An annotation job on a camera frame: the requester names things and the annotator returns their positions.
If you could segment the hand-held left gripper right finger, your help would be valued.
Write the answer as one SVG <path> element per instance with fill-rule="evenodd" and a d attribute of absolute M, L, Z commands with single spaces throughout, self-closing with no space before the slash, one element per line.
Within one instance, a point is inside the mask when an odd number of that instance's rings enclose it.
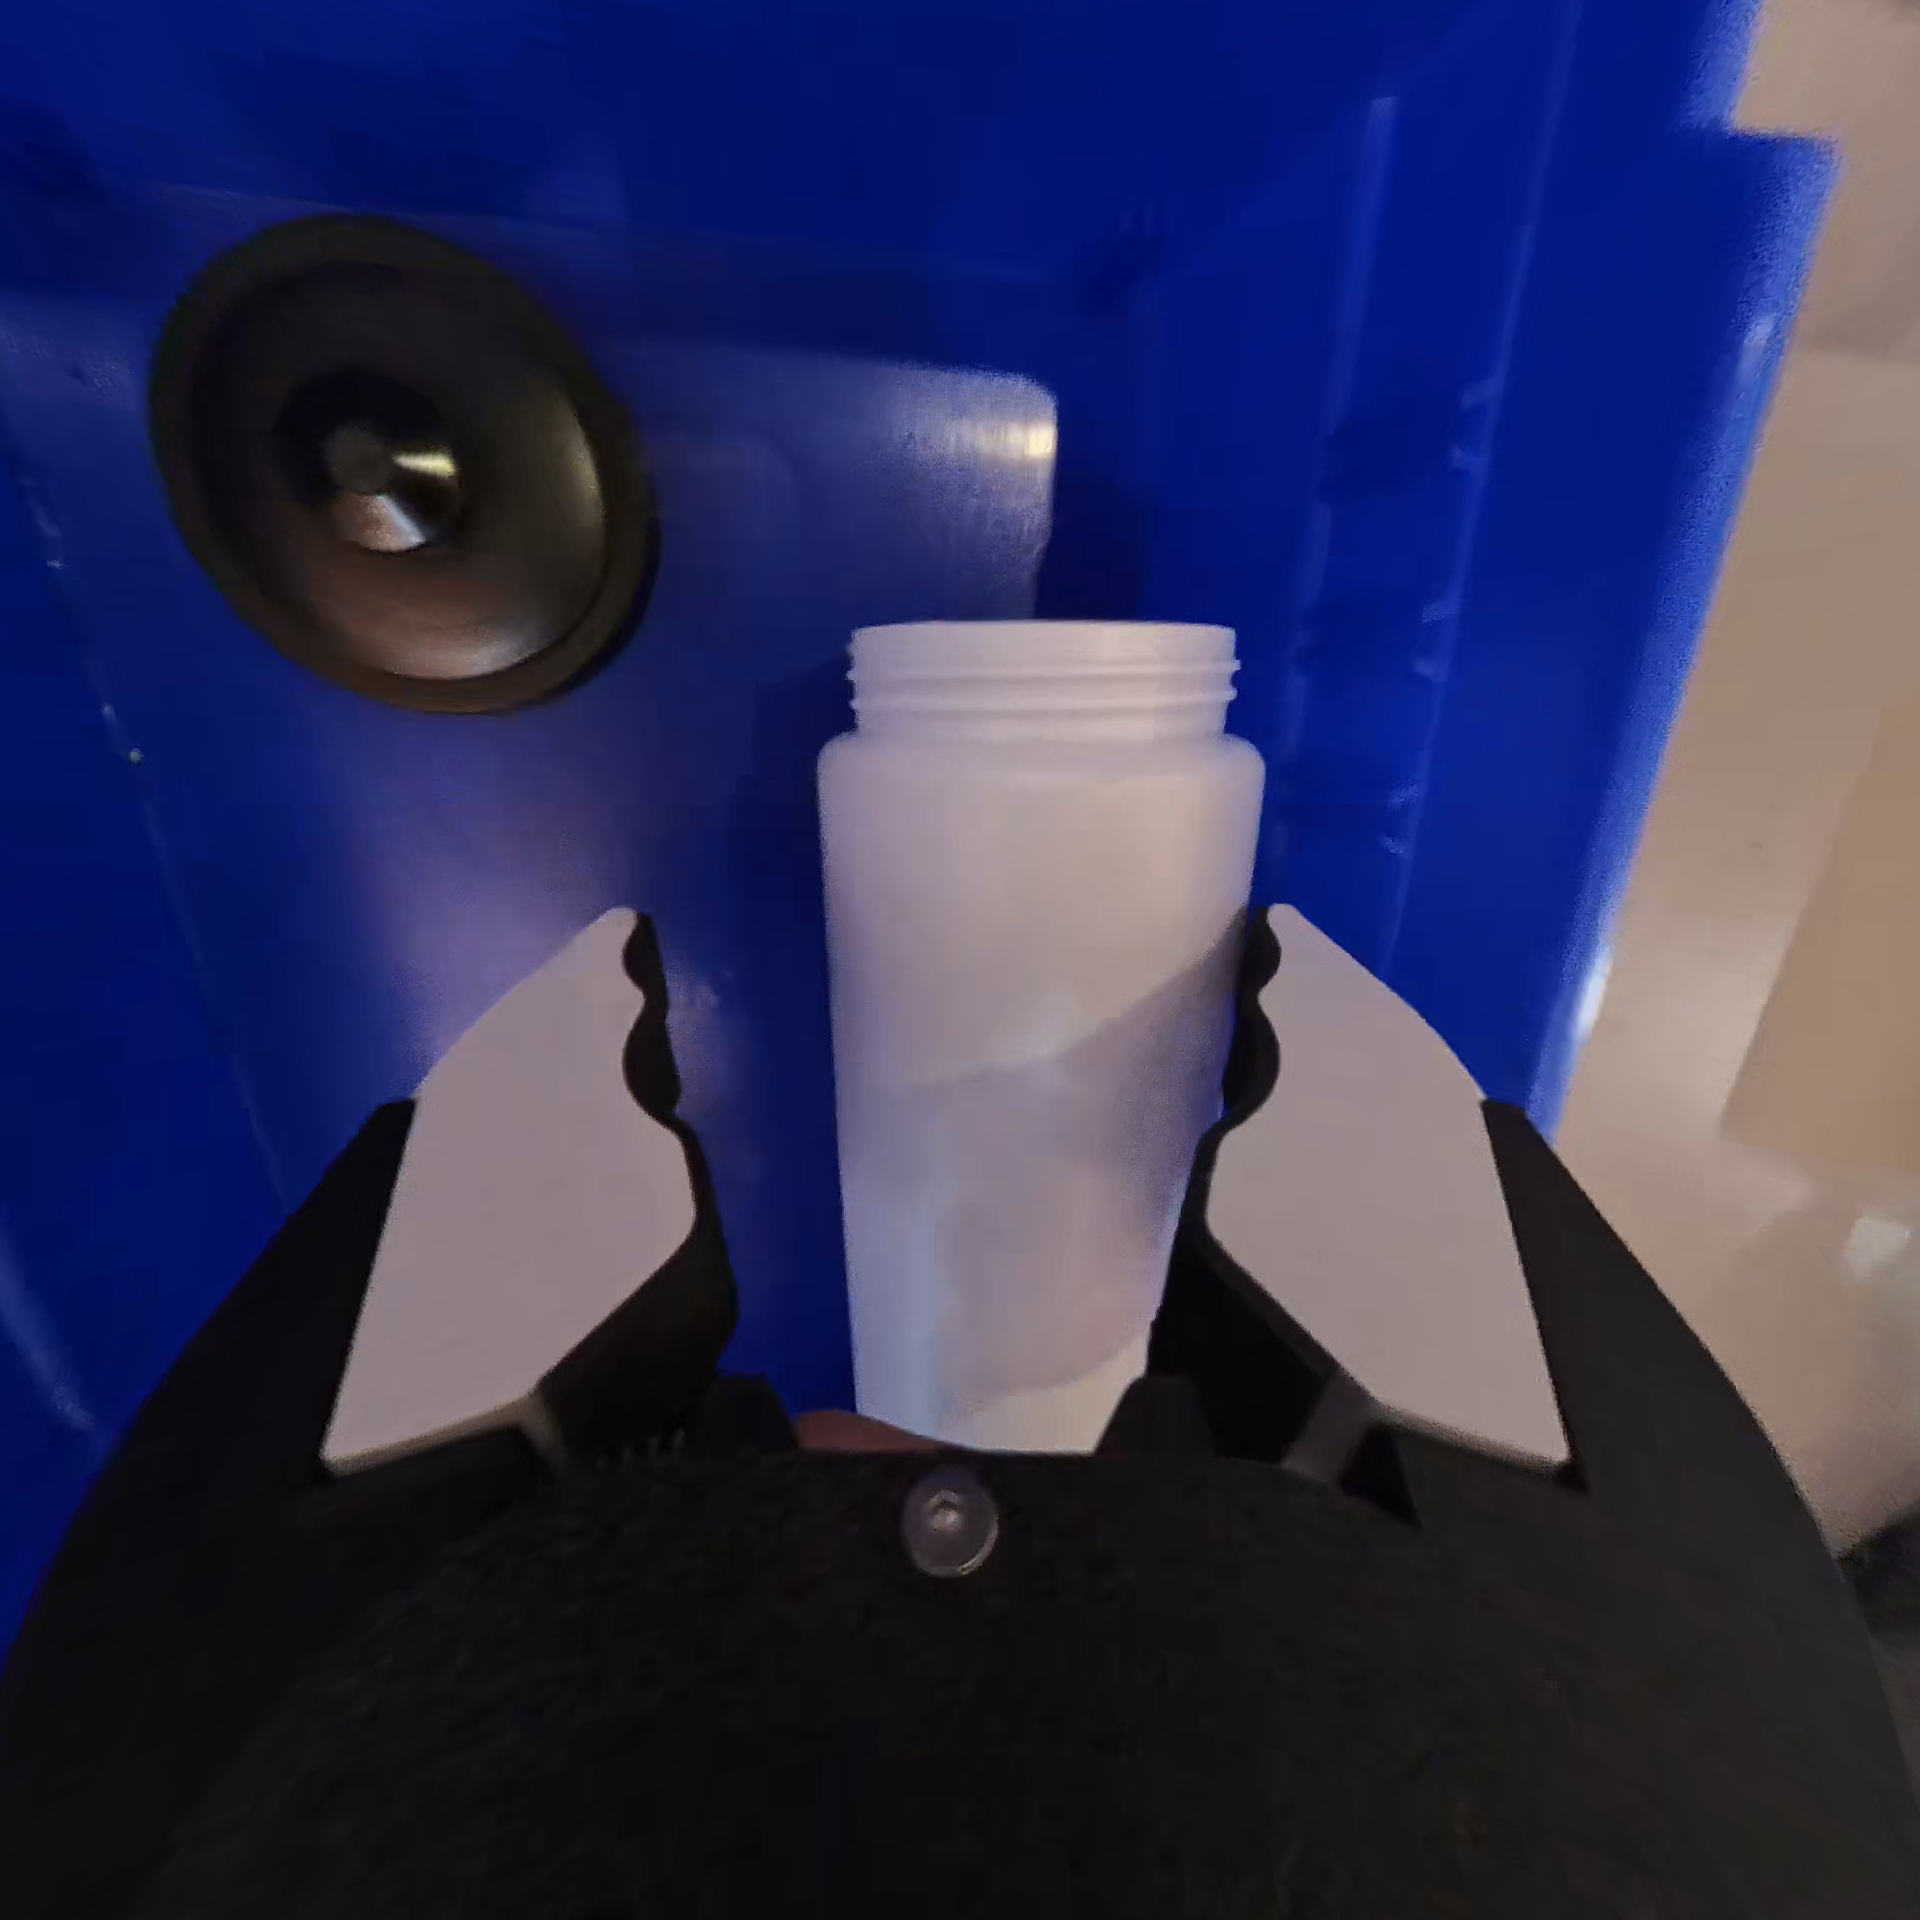
<path fill-rule="evenodd" d="M 1218 1456 L 1322 1483 L 1380 1433 L 1571 1461 L 1474 1075 L 1291 905 L 1245 923 L 1148 1373 Z"/>

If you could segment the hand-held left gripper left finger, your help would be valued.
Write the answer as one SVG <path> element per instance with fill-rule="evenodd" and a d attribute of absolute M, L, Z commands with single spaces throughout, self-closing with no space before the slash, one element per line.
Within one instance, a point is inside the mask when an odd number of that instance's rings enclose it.
<path fill-rule="evenodd" d="M 684 1424 L 738 1328 L 738 1285 L 666 1012 L 654 923 L 615 908 L 428 1069 L 327 1469 L 492 1433 L 565 1469 Z"/>

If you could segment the white plastic bottle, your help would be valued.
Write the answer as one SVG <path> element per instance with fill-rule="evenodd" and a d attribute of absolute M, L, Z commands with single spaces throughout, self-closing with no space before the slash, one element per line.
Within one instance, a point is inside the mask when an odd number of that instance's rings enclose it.
<path fill-rule="evenodd" d="M 1266 767 L 1235 632 L 851 634 L 819 752 L 855 1408 L 1091 1452 L 1221 1107 Z"/>

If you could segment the black bottle lid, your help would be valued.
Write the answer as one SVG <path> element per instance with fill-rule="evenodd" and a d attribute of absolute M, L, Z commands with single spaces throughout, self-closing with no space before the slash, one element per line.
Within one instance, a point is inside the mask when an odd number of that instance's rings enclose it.
<path fill-rule="evenodd" d="M 156 338 L 171 523 L 281 657 L 389 708 L 540 706 L 619 649 L 659 568 L 624 403 L 476 251 L 372 213 L 209 258 Z"/>

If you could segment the blue plastic bin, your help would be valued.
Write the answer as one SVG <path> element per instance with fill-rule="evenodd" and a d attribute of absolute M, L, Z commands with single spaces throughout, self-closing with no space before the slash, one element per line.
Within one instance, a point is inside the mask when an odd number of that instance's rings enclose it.
<path fill-rule="evenodd" d="M 378 1103 L 615 905 L 738 1352 L 851 1384 L 813 763 L 926 618 L 1235 630 L 1254 894 L 1544 1129 L 1832 156 L 1757 4 L 4 4 L 4 1639 Z M 659 545 L 489 716 L 292 662 L 179 537 L 182 290 L 372 213 L 527 286 Z"/>

